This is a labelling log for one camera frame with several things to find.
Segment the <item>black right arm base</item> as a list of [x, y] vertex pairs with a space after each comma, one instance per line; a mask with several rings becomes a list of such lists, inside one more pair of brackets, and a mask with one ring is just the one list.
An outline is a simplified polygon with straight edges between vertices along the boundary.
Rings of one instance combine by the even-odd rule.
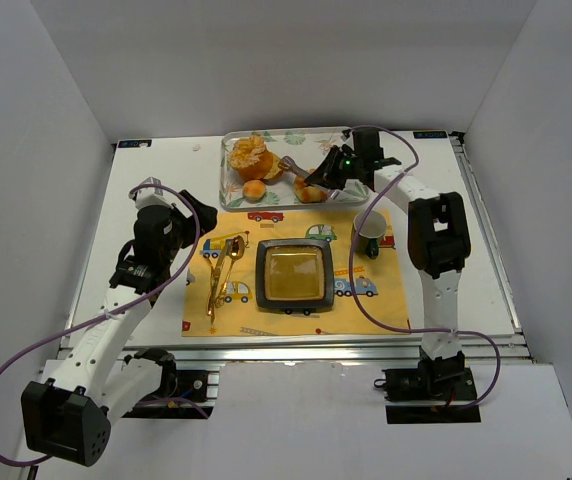
[[465, 368], [459, 377], [431, 383], [419, 368], [383, 370], [373, 381], [385, 400], [389, 425], [475, 424], [481, 422], [472, 372]]

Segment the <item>herb bread slice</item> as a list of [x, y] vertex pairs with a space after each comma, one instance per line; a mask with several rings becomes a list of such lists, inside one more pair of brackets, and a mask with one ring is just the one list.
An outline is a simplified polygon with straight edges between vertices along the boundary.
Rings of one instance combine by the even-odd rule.
[[262, 178], [265, 183], [273, 184], [277, 182], [284, 173], [284, 170], [280, 167], [281, 158], [272, 153], [272, 165], [267, 174]]

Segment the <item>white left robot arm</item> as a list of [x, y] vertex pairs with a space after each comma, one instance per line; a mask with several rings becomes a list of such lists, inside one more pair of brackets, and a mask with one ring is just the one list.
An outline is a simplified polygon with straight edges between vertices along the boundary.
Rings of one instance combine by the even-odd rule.
[[132, 193], [137, 209], [133, 237], [120, 250], [97, 323], [43, 383], [30, 382], [21, 396], [29, 449], [90, 467], [106, 449], [113, 425], [142, 399], [166, 398], [177, 385], [174, 357], [150, 348], [137, 352], [118, 374], [111, 371], [136, 327], [175, 278], [177, 253], [193, 250], [217, 224], [217, 210], [188, 191], [185, 216], [160, 187]]

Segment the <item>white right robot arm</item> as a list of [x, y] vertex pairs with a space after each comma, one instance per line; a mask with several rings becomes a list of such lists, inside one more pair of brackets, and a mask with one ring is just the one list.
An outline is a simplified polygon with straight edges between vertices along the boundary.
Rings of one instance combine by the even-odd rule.
[[420, 156], [410, 141], [389, 134], [411, 152], [412, 162], [388, 157], [380, 143], [382, 127], [359, 126], [342, 132], [350, 146], [334, 146], [323, 162], [304, 177], [308, 185], [342, 190], [357, 180], [387, 198], [407, 216], [407, 251], [418, 271], [423, 300], [420, 365], [438, 381], [460, 376], [465, 368], [458, 332], [458, 287], [471, 241], [462, 196], [440, 193], [410, 175]]

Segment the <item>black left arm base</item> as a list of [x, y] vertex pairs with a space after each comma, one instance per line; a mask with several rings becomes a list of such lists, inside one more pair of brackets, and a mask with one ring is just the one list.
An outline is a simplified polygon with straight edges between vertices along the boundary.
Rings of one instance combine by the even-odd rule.
[[207, 420], [214, 410], [213, 383], [207, 370], [182, 369], [169, 351], [150, 348], [124, 357], [124, 366], [147, 360], [162, 368], [161, 385], [127, 411], [125, 419]]

